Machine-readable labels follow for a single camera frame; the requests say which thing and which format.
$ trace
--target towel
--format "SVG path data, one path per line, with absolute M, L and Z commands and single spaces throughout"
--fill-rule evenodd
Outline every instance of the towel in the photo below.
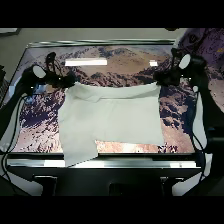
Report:
M 95 141 L 164 145 L 160 86 L 98 87 L 78 82 L 58 112 L 65 165 L 98 156 Z

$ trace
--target white cloth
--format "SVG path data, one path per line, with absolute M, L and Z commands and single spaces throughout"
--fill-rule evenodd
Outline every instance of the white cloth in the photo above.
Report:
M 97 87 L 76 83 L 59 109 L 66 166 L 97 157 L 95 140 L 164 145 L 160 86 Z

